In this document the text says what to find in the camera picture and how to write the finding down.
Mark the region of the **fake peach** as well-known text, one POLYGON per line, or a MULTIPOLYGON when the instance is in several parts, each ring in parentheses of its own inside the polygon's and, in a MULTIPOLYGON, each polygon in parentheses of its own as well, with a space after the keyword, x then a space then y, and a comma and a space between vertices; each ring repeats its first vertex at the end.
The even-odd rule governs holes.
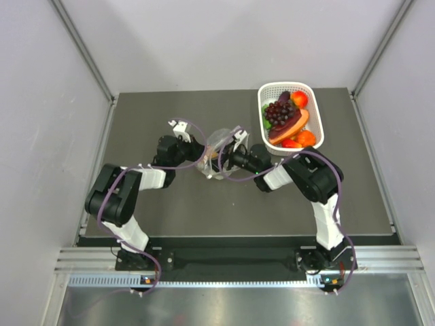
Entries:
POLYGON ((212 147, 208 147, 206 150, 205 158, 213 160, 213 159, 217 158, 218 155, 219 155, 219 150, 212 148, 212 147))

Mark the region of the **clear zip top bag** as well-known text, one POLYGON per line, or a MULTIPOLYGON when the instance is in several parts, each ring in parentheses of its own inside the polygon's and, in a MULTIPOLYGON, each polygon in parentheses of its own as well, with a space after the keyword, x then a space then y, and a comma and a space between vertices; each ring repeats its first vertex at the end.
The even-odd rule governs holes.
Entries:
MULTIPOLYGON (((221 152, 221 149, 223 149, 220 163, 222 167, 222 171, 226 173, 227 175, 230 175, 232 172, 236 171, 237 168, 233 168, 232 170, 226 170, 226 146, 230 145, 230 142, 232 140, 228 140, 232 133, 232 130, 223 128, 216 130, 210 137, 208 137, 206 142, 206 150, 208 147, 215 148, 219 150, 219 154, 221 152)), ((202 157, 202 159, 199 161, 199 163, 196 165, 196 168, 206 176, 207 179, 217 179, 222 180, 224 177, 221 173, 221 170, 218 167, 218 158, 210 160, 205 158, 205 154, 202 157)))

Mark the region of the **red yellow fake mango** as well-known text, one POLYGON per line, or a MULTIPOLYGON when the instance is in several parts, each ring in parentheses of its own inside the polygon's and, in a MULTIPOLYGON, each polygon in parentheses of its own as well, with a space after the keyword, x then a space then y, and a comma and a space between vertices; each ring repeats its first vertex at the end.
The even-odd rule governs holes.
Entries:
POLYGON ((281 142, 281 146, 282 146, 282 148, 288 148, 288 149, 289 148, 291 148, 291 149, 302 148, 302 145, 293 139, 284 139, 281 142))

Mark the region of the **dark purple fake grapes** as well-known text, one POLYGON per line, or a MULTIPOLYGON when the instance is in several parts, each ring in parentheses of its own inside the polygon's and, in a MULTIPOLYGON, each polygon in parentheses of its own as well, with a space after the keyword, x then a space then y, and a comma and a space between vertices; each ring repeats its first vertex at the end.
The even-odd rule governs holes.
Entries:
POLYGON ((292 101, 287 103, 274 103, 268 104, 266 110, 266 118, 271 123, 271 127, 283 126, 296 112, 296 106, 292 101))

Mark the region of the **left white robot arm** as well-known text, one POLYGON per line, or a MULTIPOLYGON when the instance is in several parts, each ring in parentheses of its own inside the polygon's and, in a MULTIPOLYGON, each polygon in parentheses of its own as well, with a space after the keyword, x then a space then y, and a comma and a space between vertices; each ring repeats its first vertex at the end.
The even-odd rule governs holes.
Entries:
POLYGON ((194 136, 188 141, 181 136, 163 136, 149 166, 122 168, 105 164, 102 167, 86 197, 84 209, 114 235, 124 252, 131 253, 130 260, 139 269, 149 268, 154 261, 153 251, 146 248, 149 236, 134 217, 139 192, 167 188, 184 162, 196 164, 204 153, 205 146, 194 136))

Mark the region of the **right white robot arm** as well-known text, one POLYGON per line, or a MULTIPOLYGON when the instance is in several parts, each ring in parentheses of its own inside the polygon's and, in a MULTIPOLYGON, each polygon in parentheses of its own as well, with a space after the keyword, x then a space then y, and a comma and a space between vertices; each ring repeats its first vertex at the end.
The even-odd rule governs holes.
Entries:
POLYGON ((344 175, 336 164, 313 147, 273 164, 270 153, 260 144, 253 145, 250 150, 231 145, 226 153, 220 151, 218 154, 220 172, 224 171, 225 163, 229 168, 237 167, 252 173, 262 192, 295 185, 313 208, 319 264, 331 269, 341 262, 346 247, 339 213, 344 175))

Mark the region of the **green fake vegetable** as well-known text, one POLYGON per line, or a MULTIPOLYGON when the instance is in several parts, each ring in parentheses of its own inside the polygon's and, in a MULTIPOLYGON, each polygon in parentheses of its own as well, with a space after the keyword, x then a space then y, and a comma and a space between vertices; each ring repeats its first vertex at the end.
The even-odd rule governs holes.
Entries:
POLYGON ((264 127, 269 130, 271 128, 271 123, 267 120, 266 118, 266 110, 268 109, 268 105, 265 104, 262 106, 261 108, 261 115, 262 115, 262 121, 263 121, 263 125, 264 127))

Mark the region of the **fake papaya half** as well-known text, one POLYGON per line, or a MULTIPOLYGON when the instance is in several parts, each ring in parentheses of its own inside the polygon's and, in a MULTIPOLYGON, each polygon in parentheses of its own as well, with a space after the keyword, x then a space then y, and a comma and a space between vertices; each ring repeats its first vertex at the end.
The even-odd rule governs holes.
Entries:
POLYGON ((309 121, 309 112, 306 109, 297 109, 293 117, 273 126, 268 132, 268 141, 277 145, 284 139, 290 138, 301 131, 309 121))

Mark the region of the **orange fake pumpkin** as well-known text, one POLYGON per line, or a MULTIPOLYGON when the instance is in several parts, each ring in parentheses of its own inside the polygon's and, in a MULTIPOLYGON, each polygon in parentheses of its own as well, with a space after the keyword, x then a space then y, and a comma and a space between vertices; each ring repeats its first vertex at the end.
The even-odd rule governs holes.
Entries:
POLYGON ((314 146, 317 143, 316 136, 309 130, 303 130, 296 135, 295 141, 301 145, 301 147, 314 146))

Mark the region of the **purple fake eggplant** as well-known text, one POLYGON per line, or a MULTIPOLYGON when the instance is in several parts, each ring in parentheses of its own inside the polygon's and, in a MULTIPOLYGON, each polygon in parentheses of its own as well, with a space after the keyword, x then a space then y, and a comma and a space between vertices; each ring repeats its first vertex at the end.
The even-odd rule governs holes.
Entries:
POLYGON ((289 91, 282 92, 278 98, 279 103, 287 103, 289 100, 290 100, 290 92, 289 91))

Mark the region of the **white perforated plastic basket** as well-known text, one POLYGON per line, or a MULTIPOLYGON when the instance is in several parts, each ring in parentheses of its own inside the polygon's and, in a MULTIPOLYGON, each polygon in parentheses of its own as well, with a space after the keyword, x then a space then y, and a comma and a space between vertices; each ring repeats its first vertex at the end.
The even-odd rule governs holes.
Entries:
POLYGON ((303 92, 307 98, 308 103, 306 110, 309 112, 309 118, 307 124, 301 128, 301 130, 309 130, 316 137, 315 149, 319 149, 324 142, 324 129, 322 125, 321 116, 319 113, 319 107, 317 105, 317 99, 313 90, 306 84, 297 81, 277 81, 264 84, 258 90, 258 115, 260 119, 260 131, 262 140, 266 146, 267 151, 275 156, 289 156, 296 153, 298 149, 283 148, 280 145, 272 145, 268 141, 268 135, 266 134, 266 125, 262 118, 262 108, 265 105, 275 102, 279 99, 282 92, 289 91, 293 93, 295 91, 303 92))

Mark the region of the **aluminium frame post left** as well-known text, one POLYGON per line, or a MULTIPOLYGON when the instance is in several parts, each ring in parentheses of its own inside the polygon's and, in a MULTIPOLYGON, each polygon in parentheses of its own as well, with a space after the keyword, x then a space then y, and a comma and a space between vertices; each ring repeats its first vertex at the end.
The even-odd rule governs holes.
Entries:
POLYGON ((86 46, 80 32, 78 31, 74 21, 72 20, 67 8, 61 0, 48 0, 48 3, 52 6, 55 14, 58 16, 63 26, 66 28, 68 35, 70 36, 75 48, 79 52, 82 60, 84 61, 86 67, 90 71, 90 74, 97 83, 99 89, 103 93, 104 97, 110 102, 115 101, 115 95, 109 89, 107 82, 105 81, 100 69, 97 67, 92 54, 90 53, 88 47, 86 46))

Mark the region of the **aluminium frame post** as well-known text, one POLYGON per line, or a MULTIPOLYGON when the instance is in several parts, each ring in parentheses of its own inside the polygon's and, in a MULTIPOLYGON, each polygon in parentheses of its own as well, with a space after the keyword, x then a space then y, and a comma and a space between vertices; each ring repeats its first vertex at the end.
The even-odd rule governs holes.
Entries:
POLYGON ((359 77, 355 87, 349 92, 351 100, 357 100, 414 3, 414 0, 404 0, 400 2, 400 6, 387 25, 387 29, 377 44, 372 56, 370 57, 370 60, 362 71, 362 74, 359 77))
POLYGON ((105 81, 100 69, 97 67, 92 54, 90 53, 88 47, 86 46, 80 32, 78 31, 74 21, 72 20, 67 8, 61 0, 48 0, 48 3, 52 6, 55 14, 58 16, 63 26, 66 28, 68 35, 70 36, 75 48, 79 52, 82 60, 84 61, 86 67, 90 71, 90 74, 97 83, 99 89, 103 93, 104 97, 110 102, 115 101, 115 95, 109 89, 107 82, 105 81))

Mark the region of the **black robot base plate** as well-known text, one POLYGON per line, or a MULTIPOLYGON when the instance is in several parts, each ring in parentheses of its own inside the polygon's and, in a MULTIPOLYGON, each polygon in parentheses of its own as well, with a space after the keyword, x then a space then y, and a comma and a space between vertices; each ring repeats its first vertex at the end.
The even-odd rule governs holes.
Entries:
POLYGON ((145 255, 119 249, 115 269, 161 272, 163 281, 272 282, 304 280, 356 270, 356 253, 346 241, 337 260, 326 261, 314 236, 153 236, 145 255))

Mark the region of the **aluminium frame post right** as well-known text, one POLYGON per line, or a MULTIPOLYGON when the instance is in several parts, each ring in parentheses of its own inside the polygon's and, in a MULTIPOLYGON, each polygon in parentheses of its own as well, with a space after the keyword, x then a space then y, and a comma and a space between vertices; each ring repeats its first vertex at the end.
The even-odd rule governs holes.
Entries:
POLYGON ((362 71, 362 74, 359 77, 355 87, 349 92, 351 100, 357 100, 414 3, 414 0, 404 0, 400 2, 400 6, 387 25, 387 29, 377 44, 372 56, 370 57, 370 60, 362 71))

